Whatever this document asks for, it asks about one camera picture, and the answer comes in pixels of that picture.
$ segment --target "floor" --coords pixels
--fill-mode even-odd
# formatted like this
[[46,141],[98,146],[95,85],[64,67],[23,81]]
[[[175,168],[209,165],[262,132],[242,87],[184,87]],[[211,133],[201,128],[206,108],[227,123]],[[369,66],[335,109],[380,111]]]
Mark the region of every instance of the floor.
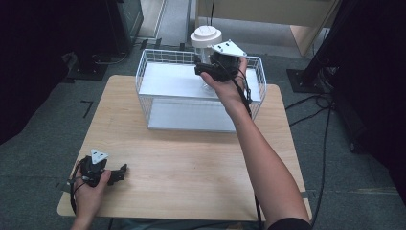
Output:
[[[187,31],[186,25],[191,25],[194,19],[191,17],[189,23],[185,22],[188,9],[185,2],[166,1],[156,36],[154,29],[150,30],[149,48],[156,38],[162,38],[162,49],[176,50],[180,43],[188,44],[187,34],[191,28]],[[249,55],[262,59],[267,82],[281,89],[286,106],[310,96],[292,92],[285,70],[305,69],[312,49],[306,57],[301,57],[285,26],[217,19],[214,25],[224,25],[224,36],[233,39]],[[248,28],[258,28],[263,34],[250,40],[253,38]],[[323,36],[321,33],[315,44],[316,51]],[[116,74],[134,75],[141,53],[140,45],[135,45],[125,60],[108,67],[100,81],[60,83],[25,129],[0,146],[0,230],[68,229],[71,226],[73,218],[61,217],[56,212],[62,193],[56,185],[66,181],[72,170],[108,78]],[[318,109],[315,101],[309,100],[288,109],[288,121],[293,123]],[[350,152],[346,130],[334,110],[330,113],[326,161],[323,161],[327,115],[325,110],[291,128],[313,213],[320,199],[322,171],[326,167],[314,229],[406,229],[405,205],[387,169],[370,155]],[[109,221],[109,218],[96,218],[92,229],[106,229]],[[115,218],[112,229],[119,229],[120,222]]]

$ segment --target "gray carpet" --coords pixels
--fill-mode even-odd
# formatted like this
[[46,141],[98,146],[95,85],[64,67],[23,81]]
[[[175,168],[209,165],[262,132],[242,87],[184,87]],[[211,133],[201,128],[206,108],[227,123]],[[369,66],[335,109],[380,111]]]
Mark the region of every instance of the gray carpet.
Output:
[[[56,212],[62,192],[55,185],[72,170],[108,78],[134,75],[141,52],[134,47],[127,59],[108,67],[102,81],[60,83],[25,129],[0,146],[0,229],[69,228],[73,219]],[[308,59],[261,58],[268,83],[281,88],[285,105],[308,96],[293,93],[285,73],[286,68],[304,69]],[[94,102],[85,118],[89,103],[81,101]],[[287,110],[288,120],[292,123],[316,110],[316,103],[308,101]],[[326,120],[327,111],[323,111],[291,128],[313,212],[321,186]],[[108,218],[97,218],[93,229],[106,229],[108,222]],[[113,229],[119,229],[119,224],[115,219]],[[388,171],[369,155],[350,152],[340,116],[332,111],[325,191],[315,229],[405,227],[405,207]]]

